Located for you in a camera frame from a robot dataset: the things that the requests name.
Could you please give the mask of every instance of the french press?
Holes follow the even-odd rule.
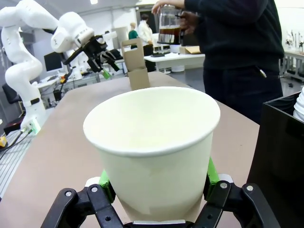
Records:
[[[159,44],[181,44],[181,36],[183,36],[180,23],[181,13],[181,9],[172,5],[164,5],[160,8]]]

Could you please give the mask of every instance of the office chair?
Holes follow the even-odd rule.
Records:
[[[17,94],[15,90],[13,90],[7,83],[2,86],[3,92],[8,100],[9,104],[13,104],[19,101],[22,101],[20,96]]]
[[[11,87],[9,87],[9,85],[7,83],[5,83],[2,86],[2,89],[3,89],[3,92],[6,96],[6,99],[7,99],[8,103],[12,105],[12,104],[18,102],[19,106],[20,106],[20,109],[23,112],[19,118],[11,121],[10,123],[8,123],[5,126],[4,132],[5,132],[6,135],[8,135],[10,132],[20,129],[20,125],[23,121],[25,112],[24,112],[24,110],[21,106],[21,103],[20,103],[20,102],[22,102],[22,100],[21,100],[20,96],[17,94],[17,92],[15,90],[13,90]]]

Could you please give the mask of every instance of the person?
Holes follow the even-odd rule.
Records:
[[[142,40],[143,54],[144,56],[150,56],[153,54],[153,42],[152,42],[152,29],[148,25],[149,16],[142,14],[141,22],[138,26],[138,36]],[[148,72],[155,70],[155,63],[145,61]]]
[[[194,33],[204,62],[207,94],[260,123],[264,102],[283,96],[279,59],[284,57],[275,0],[160,0],[184,13],[181,29]]]
[[[131,31],[129,32],[129,39],[136,39],[136,38],[138,38],[138,34],[135,31],[136,24],[134,22],[132,22],[130,24],[130,26],[131,26]],[[134,48],[137,48],[137,46],[136,45],[131,45],[131,49],[134,49]]]

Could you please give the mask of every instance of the green shirt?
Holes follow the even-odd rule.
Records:
[[[138,37],[137,32],[132,30],[129,32],[129,39],[136,39]]]

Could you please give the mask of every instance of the brown cardboard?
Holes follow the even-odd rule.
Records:
[[[180,47],[181,54],[200,54],[199,46]]]
[[[136,45],[137,48],[126,51],[125,47]],[[143,58],[143,44],[140,39],[130,39],[122,42],[124,63],[128,70],[128,77],[132,90],[150,87],[148,71]]]
[[[128,77],[132,90],[150,88],[150,81],[146,67],[128,72]]]
[[[137,48],[126,51],[125,47],[130,45],[136,45]],[[123,41],[122,53],[124,63],[129,72],[145,67],[145,61],[143,58],[143,44],[139,38]]]

